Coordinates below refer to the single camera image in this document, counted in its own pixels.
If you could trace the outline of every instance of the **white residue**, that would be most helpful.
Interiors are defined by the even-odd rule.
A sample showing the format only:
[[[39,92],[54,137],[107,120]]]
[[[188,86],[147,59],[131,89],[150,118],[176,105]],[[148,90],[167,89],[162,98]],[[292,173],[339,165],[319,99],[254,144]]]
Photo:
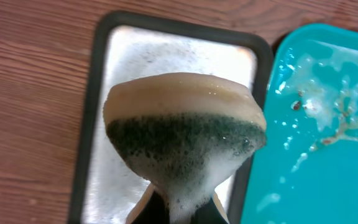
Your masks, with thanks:
[[[331,86],[323,85],[313,75],[311,71],[315,61],[310,55],[302,56],[297,62],[302,69],[297,70],[291,78],[286,80],[286,88],[280,93],[283,95],[301,93],[302,108],[308,117],[316,120],[319,131],[322,131],[325,127],[331,127],[335,115],[332,112],[332,104],[338,92]]]
[[[307,158],[308,158],[308,154],[305,152],[302,153],[301,156],[296,161],[296,164],[292,167],[291,172],[296,172],[299,169],[299,166],[301,165],[301,163],[303,161],[307,160]]]
[[[256,206],[256,212],[259,213],[269,205],[278,203],[280,199],[281,196],[277,193],[267,194]]]
[[[342,70],[342,66],[346,62],[351,62],[358,66],[358,50],[349,49],[347,47],[340,47],[325,42],[319,42],[319,44],[328,46],[333,49],[332,56],[330,58],[318,60],[319,63],[330,66],[337,72]]]
[[[282,82],[278,87],[278,90],[282,91],[285,88],[285,82]]]

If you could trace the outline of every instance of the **water droplet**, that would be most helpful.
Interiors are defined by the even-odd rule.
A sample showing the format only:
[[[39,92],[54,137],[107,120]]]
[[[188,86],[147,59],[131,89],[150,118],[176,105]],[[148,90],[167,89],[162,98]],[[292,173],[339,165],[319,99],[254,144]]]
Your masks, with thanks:
[[[267,194],[256,206],[256,212],[259,213],[272,203],[278,203],[281,199],[281,196],[276,193]]]
[[[309,147],[309,151],[313,152],[315,150],[317,150],[317,147],[315,144],[313,144],[312,146]]]
[[[291,70],[295,71],[295,67],[293,65],[287,65],[288,68],[290,68]]]
[[[279,182],[280,184],[285,184],[286,181],[287,181],[287,180],[286,180],[285,177],[283,177],[283,176],[281,176],[280,179],[278,180],[278,182]]]
[[[296,164],[292,167],[291,172],[295,172],[299,169],[299,166],[301,165],[301,163],[303,161],[305,161],[308,158],[307,153],[302,153],[301,156],[298,158],[298,160],[296,161]]]

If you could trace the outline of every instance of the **brown speck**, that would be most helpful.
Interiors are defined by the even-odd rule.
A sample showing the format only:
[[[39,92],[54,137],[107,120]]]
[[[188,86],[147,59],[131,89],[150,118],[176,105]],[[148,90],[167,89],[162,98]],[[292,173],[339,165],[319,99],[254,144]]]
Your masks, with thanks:
[[[331,140],[329,140],[329,139],[323,140],[323,144],[324,144],[324,145],[328,145],[328,144],[330,144],[330,143],[331,143]]]
[[[301,107],[301,101],[296,100],[295,102],[292,103],[291,108],[295,111],[298,111]]]

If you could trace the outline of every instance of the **table surface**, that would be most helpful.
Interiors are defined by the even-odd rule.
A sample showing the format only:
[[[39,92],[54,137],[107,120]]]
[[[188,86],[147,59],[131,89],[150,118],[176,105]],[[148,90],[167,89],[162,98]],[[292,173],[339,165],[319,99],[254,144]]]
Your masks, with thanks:
[[[0,0],[0,223],[65,223],[93,32],[117,9],[273,46],[311,22],[358,31],[356,0]]]

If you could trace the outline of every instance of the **silver tray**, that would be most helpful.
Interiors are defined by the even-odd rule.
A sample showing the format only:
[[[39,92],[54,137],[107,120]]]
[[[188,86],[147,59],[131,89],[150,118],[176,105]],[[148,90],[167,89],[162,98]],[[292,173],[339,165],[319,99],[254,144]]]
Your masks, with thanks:
[[[92,133],[83,130],[81,135],[83,137],[84,132],[91,135],[90,162],[81,165],[84,156],[81,157],[80,151],[69,222],[73,212],[80,212],[80,223],[125,223],[128,213],[149,185],[148,180],[137,176],[126,167],[106,135],[102,109],[112,86],[162,73],[193,72],[226,78],[252,90],[258,68],[259,59],[248,47],[157,30],[119,25],[109,30],[104,41],[106,47],[99,71],[101,76],[94,112],[94,128]],[[84,119],[89,116],[86,110],[87,108]],[[80,167],[87,165],[88,170]],[[88,173],[78,177],[78,172]],[[82,200],[75,198],[80,191],[76,191],[78,179],[85,185],[82,187]],[[226,211],[229,208],[233,182],[234,175],[215,189]],[[73,204],[76,200],[80,203],[82,201],[83,207],[76,209],[78,205]]]

